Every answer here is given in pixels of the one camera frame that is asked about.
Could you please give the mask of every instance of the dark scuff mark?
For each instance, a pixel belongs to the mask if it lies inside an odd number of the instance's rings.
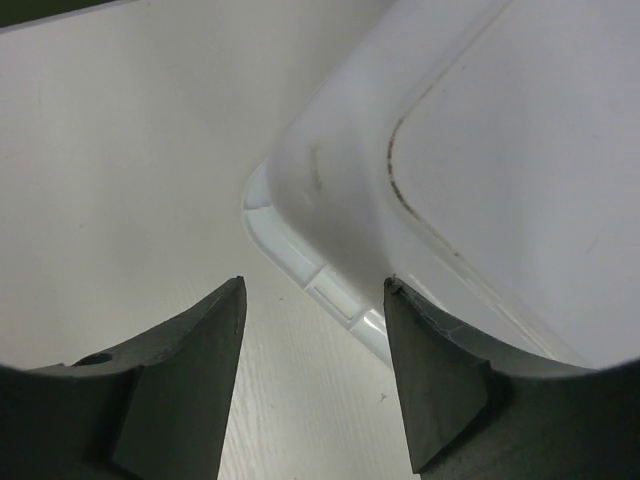
[[[320,155],[322,154],[322,146],[314,143],[309,149],[309,160],[311,163],[311,178],[313,179],[313,187],[316,192],[322,191],[322,179],[320,178]]]
[[[393,194],[400,201],[402,207],[407,212],[409,212],[413,218],[415,218],[416,220],[420,220],[420,216],[418,215],[418,213],[413,209],[411,205],[409,205],[409,202],[405,200],[402,192],[400,192],[400,188],[398,188],[398,184],[396,183],[396,179],[393,175],[393,146],[396,141],[396,134],[398,133],[398,130],[400,130],[400,127],[402,126],[405,118],[406,116],[400,117],[400,120],[398,120],[396,128],[393,129],[393,133],[391,134],[391,138],[389,139],[389,145],[387,147],[387,175],[389,176],[389,183],[391,184],[391,188],[393,189]]]
[[[471,40],[469,42],[469,44],[466,46],[466,48],[464,48],[464,50],[462,50],[460,52],[459,55],[456,56],[456,58],[454,58],[451,63],[442,70],[442,72],[438,75],[438,77],[431,83],[431,85],[429,85],[429,87],[425,90],[425,92],[420,95],[420,98],[418,98],[418,100],[416,101],[416,103],[414,104],[413,107],[411,107],[411,109],[405,113],[402,117],[400,117],[400,119],[398,120],[398,123],[396,123],[395,128],[393,129],[393,132],[391,133],[391,137],[389,138],[389,143],[387,145],[387,174],[389,175],[389,182],[391,183],[391,188],[393,189],[393,193],[395,194],[396,198],[400,201],[400,204],[403,206],[403,208],[409,212],[411,214],[411,216],[413,218],[415,218],[416,220],[422,222],[422,219],[420,218],[420,216],[418,215],[418,213],[414,210],[414,208],[406,201],[406,199],[404,198],[404,196],[402,195],[402,192],[400,192],[400,189],[398,188],[398,185],[396,183],[396,180],[394,178],[393,175],[393,147],[395,145],[395,141],[396,141],[396,135],[398,134],[398,131],[400,130],[400,127],[402,126],[402,124],[404,123],[405,119],[411,115],[411,113],[413,112],[413,110],[415,109],[415,107],[420,104],[420,102],[422,102],[422,100],[429,95],[429,93],[431,93],[431,90],[433,90],[433,88],[438,85],[440,83],[440,81],[444,78],[444,76],[449,73],[449,71],[453,68],[453,66],[458,62],[458,60],[464,56],[465,53],[467,53],[467,50],[469,50],[469,48],[471,48],[471,45],[473,45],[475,43],[475,41],[480,38],[482,36],[482,34],[491,26],[493,25],[494,21],[502,15],[502,13],[507,9],[507,7],[509,5],[511,5],[512,2],[507,2],[505,5],[503,5],[500,10],[498,12],[496,12],[495,16],[493,17],[493,19],[488,22],[473,38],[473,40]],[[466,64],[463,65],[462,69],[464,70],[467,65],[469,65],[470,62],[467,62]]]

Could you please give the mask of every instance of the white plastic container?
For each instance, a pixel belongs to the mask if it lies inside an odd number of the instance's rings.
[[[253,176],[249,231],[387,363],[392,275],[534,353],[637,356],[639,25],[635,0],[399,0]]]

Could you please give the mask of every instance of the white countertop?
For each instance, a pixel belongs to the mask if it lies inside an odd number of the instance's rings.
[[[0,361],[73,362],[243,275],[220,478],[413,478],[392,372],[240,216],[253,169],[389,3],[139,0],[0,34]]]

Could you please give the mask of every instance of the screw hole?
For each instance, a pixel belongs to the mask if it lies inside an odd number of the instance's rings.
[[[86,365],[98,365],[100,363],[108,362],[113,358],[110,353],[94,353],[88,357],[84,357],[82,360],[75,363],[74,367],[84,367]]]

